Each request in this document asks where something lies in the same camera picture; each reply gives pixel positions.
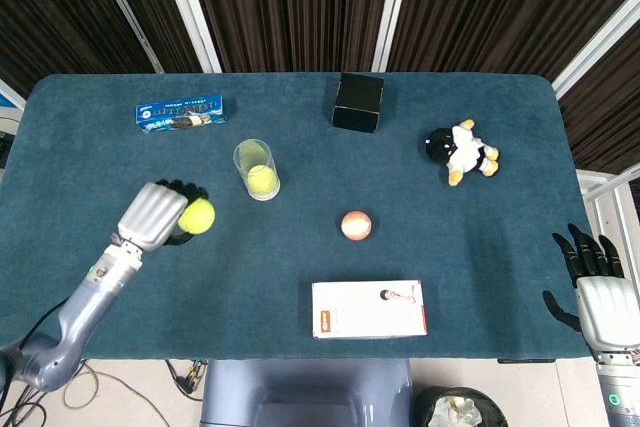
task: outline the robotic arm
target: robotic arm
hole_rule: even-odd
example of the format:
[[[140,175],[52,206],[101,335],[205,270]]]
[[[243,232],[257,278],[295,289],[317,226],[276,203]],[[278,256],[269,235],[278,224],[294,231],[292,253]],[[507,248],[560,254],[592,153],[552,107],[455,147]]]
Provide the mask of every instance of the robotic arm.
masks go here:
[[[143,252],[165,243],[178,245],[192,237],[186,232],[176,237],[171,232],[187,206],[199,198],[207,198],[204,189],[179,181],[148,183],[140,190],[118,223],[111,244],[63,302],[58,313],[60,339],[35,332],[36,324],[23,339],[0,348],[0,392],[4,391],[4,397],[15,379],[49,392],[72,378],[96,326],[142,266]]]
[[[600,246],[575,225],[569,231],[576,250],[559,234],[560,246],[573,282],[579,317],[562,310],[549,291],[543,298],[549,312],[582,333],[597,363],[598,380],[609,425],[640,424],[640,306],[631,281],[624,278],[618,252],[600,236]]]

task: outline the plush penguin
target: plush penguin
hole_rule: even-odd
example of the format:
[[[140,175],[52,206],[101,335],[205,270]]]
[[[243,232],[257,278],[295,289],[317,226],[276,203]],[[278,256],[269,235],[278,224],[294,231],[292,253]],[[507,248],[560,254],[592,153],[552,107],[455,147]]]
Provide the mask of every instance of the plush penguin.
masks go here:
[[[449,169],[449,185],[455,187],[462,176],[478,169],[485,177],[498,171],[498,149],[473,136],[475,122],[465,120],[450,129],[436,129],[426,140],[427,155]]]

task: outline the curtain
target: curtain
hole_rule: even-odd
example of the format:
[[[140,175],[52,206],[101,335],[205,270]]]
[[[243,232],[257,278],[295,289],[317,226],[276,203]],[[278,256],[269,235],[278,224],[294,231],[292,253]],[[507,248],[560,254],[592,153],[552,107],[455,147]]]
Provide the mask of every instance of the curtain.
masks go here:
[[[553,80],[624,0],[403,0],[388,70]]]
[[[0,59],[24,97],[56,72],[153,72],[114,0],[0,0]]]
[[[202,72],[174,0],[127,0],[165,72]]]
[[[368,71],[384,0],[201,0],[225,71]]]
[[[640,24],[562,98],[579,169],[619,174],[640,162]]]

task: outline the robot finger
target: robot finger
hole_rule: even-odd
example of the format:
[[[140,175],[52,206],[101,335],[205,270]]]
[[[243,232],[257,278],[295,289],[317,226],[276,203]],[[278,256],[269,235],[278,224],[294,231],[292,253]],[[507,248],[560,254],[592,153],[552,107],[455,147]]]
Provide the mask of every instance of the robot finger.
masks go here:
[[[622,264],[620,263],[620,257],[618,256],[618,251],[615,246],[604,235],[599,236],[598,239],[600,240],[602,247],[604,247],[605,255],[607,256],[609,266],[611,267],[611,273],[616,277],[623,279],[624,272],[622,271]]]
[[[602,249],[598,245],[598,243],[593,240],[590,235],[586,235],[587,241],[589,242],[589,248],[593,255],[596,258],[596,269],[598,269],[598,274],[600,275],[612,275],[611,268],[609,267],[609,263],[607,262],[607,258],[602,253]]]
[[[553,315],[554,319],[556,319],[558,322],[562,322],[564,325],[571,327],[578,333],[582,332],[582,328],[580,327],[580,319],[573,314],[565,312],[562,307],[558,305],[556,298],[551,292],[545,290],[544,292],[542,292],[542,298],[544,299],[544,303],[551,315]]]
[[[193,239],[193,235],[188,232],[182,232],[179,235],[170,235],[167,240],[165,240],[164,245],[182,245],[189,242]]]
[[[182,194],[182,191],[184,190],[184,184],[181,180],[178,179],[172,180],[169,185],[167,185],[167,187],[169,187],[171,190],[175,190],[180,194]]]
[[[184,186],[182,194],[189,200],[189,204],[197,199],[209,199],[209,194],[205,189],[191,182]]]
[[[567,239],[562,237],[560,234],[553,234],[553,240],[556,241],[556,244],[558,244],[560,250],[562,250],[562,255],[564,255],[564,261],[567,264],[567,270],[571,277],[571,282],[575,287],[576,280],[578,280],[579,277],[587,275],[587,272],[584,269],[584,263],[576,255],[576,252],[573,250],[572,245]]]
[[[580,232],[575,225],[569,224],[569,232],[573,236],[573,240],[576,242],[576,248],[578,255],[584,263],[587,275],[598,275],[598,269],[596,267],[596,256],[591,251],[587,236]]]

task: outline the blue box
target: blue box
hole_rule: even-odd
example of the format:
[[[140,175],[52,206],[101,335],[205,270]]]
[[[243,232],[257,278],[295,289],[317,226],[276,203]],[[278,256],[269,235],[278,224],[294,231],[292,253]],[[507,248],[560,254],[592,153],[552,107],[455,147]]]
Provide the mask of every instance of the blue box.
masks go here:
[[[178,130],[226,122],[220,94],[141,104],[136,123],[143,132]]]

